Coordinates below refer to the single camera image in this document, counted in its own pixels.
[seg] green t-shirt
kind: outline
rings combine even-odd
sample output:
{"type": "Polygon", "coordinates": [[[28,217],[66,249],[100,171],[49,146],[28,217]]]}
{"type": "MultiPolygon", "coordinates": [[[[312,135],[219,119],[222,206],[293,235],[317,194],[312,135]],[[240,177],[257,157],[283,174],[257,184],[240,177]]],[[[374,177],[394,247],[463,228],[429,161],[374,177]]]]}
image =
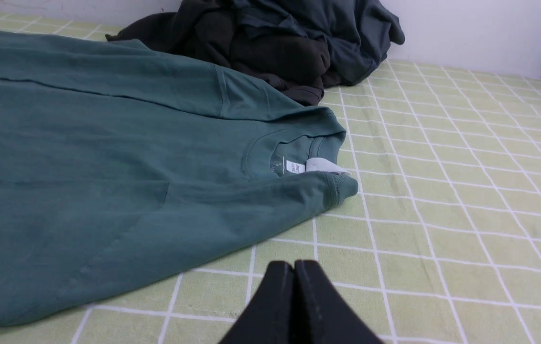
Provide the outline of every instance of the green t-shirt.
{"type": "Polygon", "coordinates": [[[133,290],[357,192],[324,107],[139,41],[0,32],[0,326],[133,290]]]}

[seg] white tag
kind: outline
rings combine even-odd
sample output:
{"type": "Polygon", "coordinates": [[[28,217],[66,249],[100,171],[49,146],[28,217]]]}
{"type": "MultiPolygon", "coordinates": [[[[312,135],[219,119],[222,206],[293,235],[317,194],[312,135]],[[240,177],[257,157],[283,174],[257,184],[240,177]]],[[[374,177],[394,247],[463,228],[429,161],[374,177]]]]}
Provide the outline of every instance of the white tag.
{"type": "Polygon", "coordinates": [[[300,174],[307,171],[307,169],[305,168],[305,165],[301,163],[294,163],[289,160],[285,161],[285,170],[288,172],[295,173],[295,174],[300,174]]]}
{"type": "Polygon", "coordinates": [[[349,171],[345,170],[341,166],[338,166],[335,163],[331,163],[324,158],[310,158],[309,160],[307,160],[307,170],[309,172],[322,171],[334,173],[349,173],[349,171]]]}

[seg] green checkered sheet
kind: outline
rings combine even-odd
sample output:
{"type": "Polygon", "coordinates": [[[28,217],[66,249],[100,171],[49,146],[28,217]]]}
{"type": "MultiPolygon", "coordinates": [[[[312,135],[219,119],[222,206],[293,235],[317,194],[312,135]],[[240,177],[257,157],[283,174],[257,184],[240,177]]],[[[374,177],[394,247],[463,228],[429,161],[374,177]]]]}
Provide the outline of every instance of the green checkered sheet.
{"type": "MultiPolygon", "coordinates": [[[[0,29],[119,28],[0,13],[0,29]]],[[[541,344],[541,81],[404,61],[326,92],[360,182],[251,248],[27,326],[0,344],[216,343],[269,261],[316,259],[389,344],[541,344]]]]}

